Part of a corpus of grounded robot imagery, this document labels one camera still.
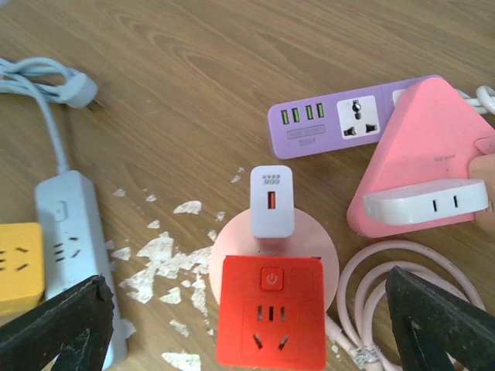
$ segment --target cable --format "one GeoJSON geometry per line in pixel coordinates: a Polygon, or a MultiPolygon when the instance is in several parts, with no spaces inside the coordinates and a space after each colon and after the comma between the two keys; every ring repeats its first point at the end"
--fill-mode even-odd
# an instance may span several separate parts
{"type": "Polygon", "coordinates": [[[57,172],[70,170],[55,118],[48,103],[67,104],[72,108],[86,107],[96,96],[98,87],[85,73],[67,68],[55,60],[35,57],[10,63],[0,58],[0,93],[33,97],[45,118],[50,139],[55,150],[57,172]],[[60,74],[65,84],[51,86],[33,83],[30,77],[46,77],[60,74]]]}
{"type": "Polygon", "coordinates": [[[476,307],[485,310],[480,295],[468,280],[464,273],[456,267],[450,260],[446,259],[434,250],[421,245],[420,243],[396,240],[374,243],[363,249],[349,261],[343,269],[339,286],[337,288],[336,300],[339,319],[342,328],[336,324],[331,317],[326,316],[326,334],[344,349],[360,369],[367,371],[398,371],[402,368],[391,363],[378,349],[373,341],[373,315],[381,297],[385,295],[385,281],[382,281],[370,294],[365,302],[366,293],[375,279],[387,273],[394,266],[399,266],[407,271],[417,274],[419,277],[436,284],[464,300],[469,300],[476,307]],[[441,279],[437,274],[429,269],[415,263],[407,261],[392,261],[381,264],[368,272],[361,281],[354,304],[354,317],[356,328],[350,320],[347,310],[346,293],[349,279],[356,267],[373,254],[386,250],[409,250],[429,257],[439,266],[447,270],[463,288],[465,294],[456,287],[441,279]]]}
{"type": "Polygon", "coordinates": [[[476,89],[476,98],[457,90],[467,103],[471,104],[479,114],[495,114],[495,90],[491,87],[479,87],[476,89]]]}

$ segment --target purple power strip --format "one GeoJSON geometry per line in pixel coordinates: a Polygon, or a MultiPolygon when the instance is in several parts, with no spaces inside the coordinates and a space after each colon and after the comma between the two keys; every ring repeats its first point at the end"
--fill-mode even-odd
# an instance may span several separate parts
{"type": "Polygon", "coordinates": [[[430,77],[276,104],[268,111],[271,147],[282,160],[377,143],[402,91],[430,77]]]}

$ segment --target red power button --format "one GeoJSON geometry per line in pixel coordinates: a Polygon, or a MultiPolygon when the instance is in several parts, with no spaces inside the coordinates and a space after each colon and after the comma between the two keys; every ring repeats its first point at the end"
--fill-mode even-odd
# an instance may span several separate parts
{"type": "Polygon", "coordinates": [[[280,291],[284,287],[284,271],[281,268],[261,269],[261,289],[280,291]]]}

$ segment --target pink round base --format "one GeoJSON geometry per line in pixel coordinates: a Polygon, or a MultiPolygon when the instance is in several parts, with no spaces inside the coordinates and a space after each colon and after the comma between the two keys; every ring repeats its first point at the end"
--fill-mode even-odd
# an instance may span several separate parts
{"type": "Polygon", "coordinates": [[[213,296],[220,303],[222,270],[227,255],[281,257],[318,257],[325,276],[325,305],[328,308],[339,284],[339,258],[332,239],[323,227],[310,215],[295,209],[295,230],[282,250],[260,250],[251,234],[250,210],[235,216],[221,230],[210,255],[210,286],[213,296]]]}

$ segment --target orange usb port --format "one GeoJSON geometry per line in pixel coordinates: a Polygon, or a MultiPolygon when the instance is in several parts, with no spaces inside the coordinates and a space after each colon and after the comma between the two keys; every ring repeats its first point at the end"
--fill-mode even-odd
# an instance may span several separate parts
{"type": "Polygon", "coordinates": [[[275,192],[268,192],[268,209],[275,208],[275,192]]]}

